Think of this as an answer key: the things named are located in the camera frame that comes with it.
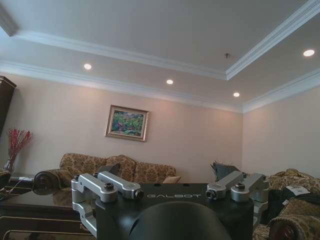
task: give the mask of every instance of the wooden cabinet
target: wooden cabinet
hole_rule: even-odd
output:
[[[5,76],[0,76],[0,136],[16,86],[17,85],[15,85]]]

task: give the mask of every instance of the framed painting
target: framed painting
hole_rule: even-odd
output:
[[[146,141],[149,112],[111,105],[106,137]]]

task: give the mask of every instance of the crown molding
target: crown molding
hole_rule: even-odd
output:
[[[9,37],[12,37],[18,31],[18,26],[1,5],[0,5],[0,27],[3,29],[3,31],[5,31],[5,33]]]
[[[10,61],[0,61],[0,72],[243,114],[320,86],[319,68],[290,82],[287,82],[286,84],[274,88],[265,94],[244,103],[241,106],[212,101],[203,97],[186,93],[165,91],[159,88],[145,87],[138,84],[120,82],[101,77],[88,77],[82,74]]]
[[[171,69],[175,71],[186,72],[215,79],[227,80],[227,76],[224,71],[185,63],[182,61],[147,55],[139,52],[104,46],[91,42],[79,41],[71,38],[24,30],[17,32],[15,37],[38,44],[44,44],[58,48],[64,48],[73,51],[104,56],[108,58],[131,61],[154,67]]]
[[[243,113],[320,86],[320,68],[283,84],[243,104]]]
[[[234,113],[242,113],[241,105],[231,105],[186,93],[165,91],[159,88],[145,87],[138,84],[120,82],[101,77],[90,77],[87,75],[17,62],[0,61],[0,72],[88,88],[103,89],[116,93],[178,102],[187,105],[219,109]]]
[[[269,33],[254,48],[241,57],[235,64],[226,70],[226,79],[229,80],[245,67],[250,65],[264,53],[269,51],[280,41],[292,34],[303,24],[320,13],[320,0],[309,0],[300,7],[294,14],[288,17],[283,23]]]

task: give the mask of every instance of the dark wooden furniture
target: dark wooden furniture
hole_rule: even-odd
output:
[[[72,209],[69,190],[30,191],[1,201],[0,226],[2,240],[95,240]]]
[[[6,121],[10,102],[17,85],[5,76],[0,76],[0,136]]]
[[[18,196],[21,194],[32,191],[34,184],[34,175],[23,173],[12,173],[9,182],[5,185],[7,191],[12,190],[10,197]]]

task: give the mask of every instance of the logo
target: logo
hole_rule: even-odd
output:
[[[167,195],[167,194],[148,194],[146,197],[150,199],[157,199],[157,198],[166,198],[166,199],[190,199],[190,198],[199,198],[201,194],[173,194],[173,195]]]

